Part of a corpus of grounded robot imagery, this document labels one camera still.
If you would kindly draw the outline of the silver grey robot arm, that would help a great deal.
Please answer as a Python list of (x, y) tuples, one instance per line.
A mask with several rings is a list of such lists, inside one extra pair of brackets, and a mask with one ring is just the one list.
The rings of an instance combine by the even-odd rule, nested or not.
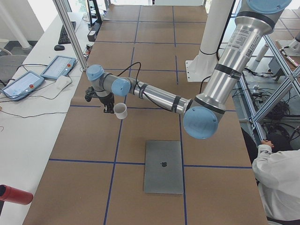
[(85, 100), (98, 98), (105, 113), (116, 113), (114, 96), (133, 94), (155, 105), (183, 115), (185, 131), (193, 138), (207, 139), (214, 135), (225, 113), (225, 103), (263, 36), (270, 34), (287, 0), (244, 0), (235, 18), (236, 28), (217, 63), (210, 69), (205, 89), (193, 99), (185, 99), (141, 82), (136, 78), (106, 73), (97, 64), (86, 71), (91, 86)]

